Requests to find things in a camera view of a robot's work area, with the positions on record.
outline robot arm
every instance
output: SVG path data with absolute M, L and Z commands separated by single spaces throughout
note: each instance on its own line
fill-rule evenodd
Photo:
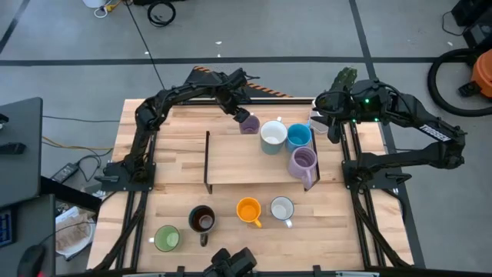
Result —
M 371 174 L 380 169 L 411 165 L 431 165 L 439 169 L 455 169 L 464 163 L 461 155 L 466 135 L 459 126 L 453 127 L 427 112 L 418 99 L 399 92 L 379 80 L 356 82 L 349 92 L 324 92 L 316 98 L 321 117 L 313 120 L 328 126 L 328 138 L 333 143 L 340 139 L 341 123 L 393 122 L 404 128 L 412 127 L 429 135 L 437 142 L 425 149 L 388 155 L 362 153 L 357 167 Z
M 250 100 L 242 91 L 242 87 L 248 82 L 247 77 L 249 76 L 242 68 L 230 75 L 210 72 L 199 83 L 186 83 L 179 87 L 163 89 L 157 95 L 145 99 L 135 110 L 137 130 L 130 153 L 123 161 L 109 164 L 105 169 L 105 177 L 98 177 L 97 180 L 103 185 L 118 183 L 121 178 L 125 179 L 126 183 L 149 182 L 150 175 L 154 174 L 152 161 L 149 162 L 146 155 L 149 141 L 152 135 L 159 131 L 173 105 L 207 95 L 215 98 L 225 114 L 234 115 L 235 121 L 243 122 L 249 116 L 249 112 L 238 107 L 238 104 L 243 100 Z

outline white mug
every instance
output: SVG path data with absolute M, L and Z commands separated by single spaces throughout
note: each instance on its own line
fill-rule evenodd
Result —
M 261 149 L 265 154 L 275 155 L 280 152 L 287 139 L 287 127 L 282 123 L 282 117 L 265 122 L 260 129 Z
M 278 196 L 270 204 L 271 214 L 278 220 L 285 222 L 288 228 L 292 228 L 291 217 L 294 214 L 294 203 L 284 196 Z

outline black mug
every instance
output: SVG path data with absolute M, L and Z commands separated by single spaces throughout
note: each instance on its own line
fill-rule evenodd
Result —
M 208 233 L 215 225 L 214 211 L 206 205 L 195 207 L 188 216 L 188 223 L 193 231 L 200 233 L 200 245 L 206 246 Z

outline power strip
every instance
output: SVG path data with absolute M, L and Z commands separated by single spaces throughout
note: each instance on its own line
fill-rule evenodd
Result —
M 63 184 L 65 181 L 67 181 L 68 178 L 72 177 L 78 171 L 78 169 L 78 165 L 69 162 L 63 168 L 58 170 L 58 172 L 56 172 L 51 177 L 51 180 Z

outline cup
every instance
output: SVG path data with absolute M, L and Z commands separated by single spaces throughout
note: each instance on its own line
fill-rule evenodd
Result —
M 195 207 L 188 216 L 188 223 L 193 231 L 200 233 L 200 245 L 205 247 L 208 243 L 208 233 L 215 225 L 214 211 L 206 205 Z
M 292 228 L 291 217 L 294 214 L 294 203 L 284 196 L 278 196 L 270 204 L 271 214 L 278 220 L 285 222 L 288 228 Z
M 313 185 L 311 171 L 316 166 L 316 153 L 308 147 L 299 147 L 292 152 L 288 171 L 295 178 L 301 179 L 305 189 Z
M 261 214 L 261 205 L 258 200 L 246 197 L 239 201 L 236 207 L 236 213 L 244 222 L 254 222 L 258 228 L 261 228 L 261 222 L 258 220 Z
M 176 248 L 179 243 L 179 231 L 171 225 L 164 225 L 148 241 L 153 242 L 155 248 L 162 252 L 169 252 Z
M 282 123 L 282 117 L 277 120 L 265 122 L 260 129 L 261 149 L 269 155 L 280 152 L 287 139 L 287 128 Z
M 312 140 L 311 130 L 305 124 L 293 124 L 287 130 L 287 142 L 285 146 L 292 153 L 299 147 L 306 146 Z
M 260 129 L 260 119 L 252 112 L 246 120 L 239 123 L 239 131 L 243 135 L 257 134 Z

